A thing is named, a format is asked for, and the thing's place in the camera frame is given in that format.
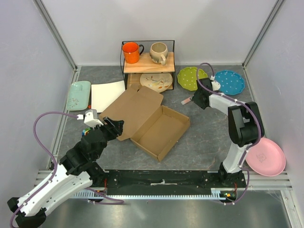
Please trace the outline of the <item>beige ceramic mug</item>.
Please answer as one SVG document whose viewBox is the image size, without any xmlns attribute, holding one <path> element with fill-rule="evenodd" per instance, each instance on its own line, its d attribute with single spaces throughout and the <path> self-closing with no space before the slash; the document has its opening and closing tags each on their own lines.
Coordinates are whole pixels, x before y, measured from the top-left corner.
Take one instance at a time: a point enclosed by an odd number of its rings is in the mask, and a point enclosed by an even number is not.
<svg viewBox="0 0 304 228">
<path fill-rule="evenodd" d="M 150 47 L 150 58 L 156 64 L 166 65 L 168 48 L 162 42 L 153 43 Z"/>
</svg>

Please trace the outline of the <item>rainbow flower plush toy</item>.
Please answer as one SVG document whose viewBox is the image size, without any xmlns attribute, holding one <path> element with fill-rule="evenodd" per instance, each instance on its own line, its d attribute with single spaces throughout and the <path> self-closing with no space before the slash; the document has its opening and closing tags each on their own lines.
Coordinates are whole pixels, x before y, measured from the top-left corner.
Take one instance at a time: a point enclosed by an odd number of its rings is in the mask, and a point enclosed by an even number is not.
<svg viewBox="0 0 304 228">
<path fill-rule="evenodd" d="M 91 128 L 85 128 L 83 131 L 82 131 L 82 136 L 85 136 L 88 134 L 88 132 L 91 130 Z"/>
</svg>

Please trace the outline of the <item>beige leaf pattern plate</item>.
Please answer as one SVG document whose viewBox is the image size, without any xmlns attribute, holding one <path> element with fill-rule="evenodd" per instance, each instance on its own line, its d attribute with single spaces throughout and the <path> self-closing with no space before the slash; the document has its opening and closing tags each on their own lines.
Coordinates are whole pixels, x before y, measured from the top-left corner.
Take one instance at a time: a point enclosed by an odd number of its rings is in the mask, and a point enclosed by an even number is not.
<svg viewBox="0 0 304 228">
<path fill-rule="evenodd" d="M 142 74 L 140 83 L 158 93 L 162 93 L 172 85 L 172 76 L 170 73 Z"/>
</svg>

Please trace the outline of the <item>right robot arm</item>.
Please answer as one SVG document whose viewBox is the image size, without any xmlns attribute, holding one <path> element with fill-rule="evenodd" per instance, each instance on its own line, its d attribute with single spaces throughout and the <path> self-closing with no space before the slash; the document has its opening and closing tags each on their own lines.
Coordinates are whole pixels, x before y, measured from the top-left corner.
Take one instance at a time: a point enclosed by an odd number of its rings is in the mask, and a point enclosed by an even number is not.
<svg viewBox="0 0 304 228">
<path fill-rule="evenodd" d="M 243 163 L 249 149 L 259 143 L 265 134 L 258 105 L 255 102 L 244 103 L 212 90 L 209 78 L 198 79 L 197 87 L 192 102 L 202 109 L 217 109 L 228 117 L 231 146 L 214 181 L 223 187 L 233 187 L 234 183 L 244 187 Z"/>
</svg>

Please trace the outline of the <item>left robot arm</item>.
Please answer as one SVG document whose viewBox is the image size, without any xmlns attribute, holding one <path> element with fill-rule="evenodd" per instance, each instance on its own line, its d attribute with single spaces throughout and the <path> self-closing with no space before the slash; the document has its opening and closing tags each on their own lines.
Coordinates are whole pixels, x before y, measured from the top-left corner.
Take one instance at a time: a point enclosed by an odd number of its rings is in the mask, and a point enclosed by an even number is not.
<svg viewBox="0 0 304 228">
<path fill-rule="evenodd" d="M 96 161 L 108 142 L 122 135 L 124 121 L 109 117 L 99 120 L 92 111 L 71 117 L 83 120 L 89 126 L 88 133 L 59 162 L 50 156 L 54 169 L 40 184 L 24 196 L 8 200 L 13 213 L 10 227 L 16 222 L 19 228 L 38 228 L 56 207 L 71 196 L 103 184 L 105 172 Z"/>
</svg>

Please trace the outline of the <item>mint divided tray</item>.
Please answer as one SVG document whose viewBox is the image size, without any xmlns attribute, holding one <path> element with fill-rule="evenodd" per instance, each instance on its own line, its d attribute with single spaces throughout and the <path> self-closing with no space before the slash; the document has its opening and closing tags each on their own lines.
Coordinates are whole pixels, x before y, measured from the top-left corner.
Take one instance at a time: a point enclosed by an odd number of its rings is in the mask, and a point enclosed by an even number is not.
<svg viewBox="0 0 304 228">
<path fill-rule="evenodd" d="M 82 111 L 88 107 L 91 91 L 91 83 L 89 81 L 73 82 L 70 86 L 66 109 L 68 111 Z"/>
</svg>

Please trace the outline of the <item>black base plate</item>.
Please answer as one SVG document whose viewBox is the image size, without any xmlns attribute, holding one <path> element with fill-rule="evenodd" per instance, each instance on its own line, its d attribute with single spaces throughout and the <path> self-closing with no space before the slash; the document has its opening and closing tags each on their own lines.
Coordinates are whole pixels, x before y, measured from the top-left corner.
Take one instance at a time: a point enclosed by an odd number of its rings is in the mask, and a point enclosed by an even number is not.
<svg viewBox="0 0 304 228">
<path fill-rule="evenodd" d="M 207 195 L 212 188 L 244 188 L 242 171 L 108 170 L 97 167 L 89 173 L 93 187 L 106 187 L 108 195 L 182 196 Z"/>
</svg>

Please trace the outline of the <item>green dotted plate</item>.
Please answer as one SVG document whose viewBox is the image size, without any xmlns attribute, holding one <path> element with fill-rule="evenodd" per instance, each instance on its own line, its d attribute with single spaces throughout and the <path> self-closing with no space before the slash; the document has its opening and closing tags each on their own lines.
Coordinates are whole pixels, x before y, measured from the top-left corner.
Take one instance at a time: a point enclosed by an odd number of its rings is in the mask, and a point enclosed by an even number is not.
<svg viewBox="0 0 304 228">
<path fill-rule="evenodd" d="M 181 69 L 177 75 L 180 86 L 189 91 L 196 91 L 197 86 L 197 67 L 185 67 Z"/>
</svg>

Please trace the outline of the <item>blue dotted plate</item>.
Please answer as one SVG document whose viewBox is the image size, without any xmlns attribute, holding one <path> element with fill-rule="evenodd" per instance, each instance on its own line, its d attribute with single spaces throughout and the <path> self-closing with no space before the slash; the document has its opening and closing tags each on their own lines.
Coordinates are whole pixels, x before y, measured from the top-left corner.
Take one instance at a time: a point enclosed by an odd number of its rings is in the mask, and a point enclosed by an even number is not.
<svg viewBox="0 0 304 228">
<path fill-rule="evenodd" d="M 243 77 L 231 70 L 218 71 L 215 80 L 220 84 L 220 91 L 226 95 L 240 94 L 245 88 Z"/>
</svg>

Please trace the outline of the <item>orange pink eraser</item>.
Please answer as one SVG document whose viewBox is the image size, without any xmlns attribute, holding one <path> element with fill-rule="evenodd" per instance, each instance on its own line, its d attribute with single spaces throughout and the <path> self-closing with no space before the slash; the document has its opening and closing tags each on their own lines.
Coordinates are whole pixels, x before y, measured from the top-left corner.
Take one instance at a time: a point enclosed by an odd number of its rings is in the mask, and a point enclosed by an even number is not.
<svg viewBox="0 0 304 228">
<path fill-rule="evenodd" d="M 186 98 L 185 100 L 181 101 L 181 104 L 185 105 L 185 104 L 187 104 L 187 103 L 189 103 L 191 101 L 192 101 L 192 96 L 190 96 L 190 97 Z"/>
</svg>

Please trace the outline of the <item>white square plate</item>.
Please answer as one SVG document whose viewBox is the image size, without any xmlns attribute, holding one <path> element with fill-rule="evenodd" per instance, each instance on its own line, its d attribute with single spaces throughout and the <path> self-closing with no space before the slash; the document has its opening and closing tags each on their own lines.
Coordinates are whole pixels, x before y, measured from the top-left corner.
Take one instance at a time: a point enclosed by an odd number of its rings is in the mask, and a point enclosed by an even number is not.
<svg viewBox="0 0 304 228">
<path fill-rule="evenodd" d="M 103 112 L 125 91 L 124 81 L 91 85 L 91 109 Z"/>
</svg>

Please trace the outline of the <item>orange mug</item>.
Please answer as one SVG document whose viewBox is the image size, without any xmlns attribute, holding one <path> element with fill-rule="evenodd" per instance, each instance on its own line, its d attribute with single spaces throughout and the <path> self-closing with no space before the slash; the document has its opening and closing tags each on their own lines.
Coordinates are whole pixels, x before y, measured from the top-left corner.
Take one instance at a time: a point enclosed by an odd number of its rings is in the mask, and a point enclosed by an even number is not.
<svg viewBox="0 0 304 228">
<path fill-rule="evenodd" d="M 135 64 L 144 52 L 144 46 L 135 42 L 127 42 L 122 46 L 122 52 L 126 63 Z"/>
</svg>

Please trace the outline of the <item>pink round plate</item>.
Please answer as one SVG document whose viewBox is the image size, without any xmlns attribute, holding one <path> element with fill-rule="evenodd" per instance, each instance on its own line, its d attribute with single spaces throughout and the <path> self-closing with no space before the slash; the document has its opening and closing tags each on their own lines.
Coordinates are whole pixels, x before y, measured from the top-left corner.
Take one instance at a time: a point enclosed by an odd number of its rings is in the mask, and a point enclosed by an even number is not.
<svg viewBox="0 0 304 228">
<path fill-rule="evenodd" d="M 249 149 L 246 162 L 253 171 L 268 177 L 279 175 L 286 165 L 282 149 L 274 141 L 264 137 Z"/>
</svg>

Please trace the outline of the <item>brown cardboard box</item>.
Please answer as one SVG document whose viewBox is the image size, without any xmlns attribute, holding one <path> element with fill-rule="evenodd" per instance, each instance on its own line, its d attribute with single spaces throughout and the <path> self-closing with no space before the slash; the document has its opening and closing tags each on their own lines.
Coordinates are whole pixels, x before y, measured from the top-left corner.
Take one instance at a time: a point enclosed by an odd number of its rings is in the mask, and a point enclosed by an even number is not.
<svg viewBox="0 0 304 228">
<path fill-rule="evenodd" d="M 190 126 L 189 117 L 162 105 L 163 95 L 132 85 L 99 117 L 124 121 L 122 135 L 157 161 L 162 161 Z"/>
</svg>

